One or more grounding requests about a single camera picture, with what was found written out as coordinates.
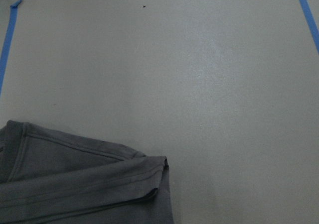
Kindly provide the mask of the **brown t-shirt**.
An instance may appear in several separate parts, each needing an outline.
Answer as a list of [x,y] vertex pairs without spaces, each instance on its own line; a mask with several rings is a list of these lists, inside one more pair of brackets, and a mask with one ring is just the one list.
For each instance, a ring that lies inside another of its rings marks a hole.
[[0,130],[0,221],[171,224],[167,158],[10,120]]

